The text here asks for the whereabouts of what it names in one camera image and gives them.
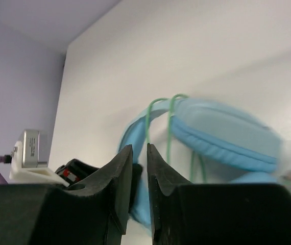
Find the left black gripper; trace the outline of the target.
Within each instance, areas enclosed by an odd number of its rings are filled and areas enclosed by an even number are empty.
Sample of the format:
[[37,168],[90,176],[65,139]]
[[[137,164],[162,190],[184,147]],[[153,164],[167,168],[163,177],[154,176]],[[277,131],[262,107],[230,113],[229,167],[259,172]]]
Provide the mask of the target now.
[[72,159],[56,169],[55,173],[69,183],[69,188],[85,188],[81,181],[99,170],[98,167],[88,165],[78,159]]

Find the light blue headphones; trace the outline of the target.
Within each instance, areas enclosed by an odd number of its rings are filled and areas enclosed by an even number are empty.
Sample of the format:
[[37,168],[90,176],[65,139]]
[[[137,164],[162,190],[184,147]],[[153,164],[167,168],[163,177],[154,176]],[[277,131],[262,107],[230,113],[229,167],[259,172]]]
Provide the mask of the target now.
[[[281,138],[276,132],[248,113],[183,95],[151,102],[127,126],[118,147],[131,145],[134,163],[142,147],[151,144],[151,121],[163,114],[168,115],[168,137],[175,137],[193,155],[246,171],[224,184],[279,184],[273,177],[281,150]],[[131,216],[152,232],[148,180],[138,184]]]

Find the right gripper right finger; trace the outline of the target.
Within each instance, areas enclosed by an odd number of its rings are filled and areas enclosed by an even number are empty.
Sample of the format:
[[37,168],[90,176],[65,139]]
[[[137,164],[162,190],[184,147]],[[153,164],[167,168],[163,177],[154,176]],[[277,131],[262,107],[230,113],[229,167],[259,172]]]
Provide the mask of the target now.
[[193,184],[147,146],[153,244],[291,244],[291,193],[279,184]]

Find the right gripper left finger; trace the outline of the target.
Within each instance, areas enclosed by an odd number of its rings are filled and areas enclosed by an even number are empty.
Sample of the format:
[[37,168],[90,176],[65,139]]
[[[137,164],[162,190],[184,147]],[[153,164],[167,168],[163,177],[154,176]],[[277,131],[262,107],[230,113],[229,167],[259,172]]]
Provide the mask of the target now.
[[80,182],[0,184],[0,244],[120,244],[129,219],[133,151]]

